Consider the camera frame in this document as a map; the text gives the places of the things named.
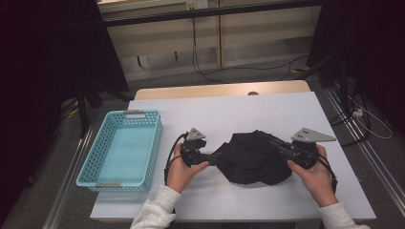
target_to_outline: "person's right hand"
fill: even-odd
[[[316,145],[316,147],[319,154],[327,158],[325,147],[320,145]],[[326,207],[338,202],[331,188],[330,172],[321,163],[317,162],[308,170],[291,160],[288,160],[287,164],[289,169],[303,180],[305,187],[308,189],[313,199],[318,203],[319,207]]]

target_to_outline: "metal frame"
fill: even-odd
[[[303,7],[314,7],[320,6],[324,3],[324,0],[289,0],[281,2],[272,2],[264,4],[254,4],[254,5],[243,5],[235,7],[220,7],[220,8],[211,8],[203,10],[184,10],[184,11],[175,11],[167,12],[160,14],[152,14],[145,16],[134,16],[134,17],[121,17],[121,18],[111,18],[105,19],[98,22],[88,22],[80,24],[64,24],[57,25],[58,29],[79,29],[79,28],[88,28],[88,27],[117,27],[117,26],[127,26],[135,24],[144,24],[151,22],[159,21],[172,21],[180,20],[187,18],[198,18],[198,17],[207,17],[207,16],[218,16],[218,15],[228,15],[228,14],[237,14],[237,13],[246,13],[246,12],[255,12],[255,11],[269,11],[269,10],[286,10],[293,8],[303,8]]]

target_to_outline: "blue plastic basket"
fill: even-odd
[[[96,192],[149,192],[161,136],[159,111],[108,113],[77,177]]]

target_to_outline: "black fabric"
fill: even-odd
[[[217,167],[233,183],[250,184],[263,182],[268,185],[280,183],[291,176],[291,170],[275,147],[268,142],[277,138],[261,131],[234,134],[229,143],[224,143],[213,155]]]

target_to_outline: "dark curtain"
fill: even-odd
[[[95,0],[0,0],[0,225],[46,154],[75,79],[128,90],[106,28],[58,28],[100,20]]]
[[[357,82],[384,113],[387,120],[405,133],[405,2],[326,1],[312,41],[308,65],[328,53],[334,58],[320,69],[321,83],[331,86],[340,75],[340,61],[348,66],[348,77]]]

